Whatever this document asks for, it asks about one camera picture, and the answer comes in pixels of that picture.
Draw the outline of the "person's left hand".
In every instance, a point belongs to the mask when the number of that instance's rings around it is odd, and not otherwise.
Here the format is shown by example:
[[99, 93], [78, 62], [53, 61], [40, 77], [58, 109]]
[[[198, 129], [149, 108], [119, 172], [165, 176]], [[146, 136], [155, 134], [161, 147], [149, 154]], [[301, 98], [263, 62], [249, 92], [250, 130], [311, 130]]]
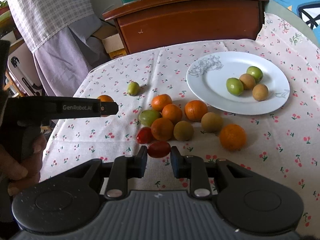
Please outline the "person's left hand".
[[40, 180], [43, 151], [47, 140], [43, 134], [33, 142], [34, 153], [29, 158], [18, 163], [1, 146], [1, 174], [11, 180], [8, 185], [8, 194], [14, 196], [23, 189], [36, 185]]

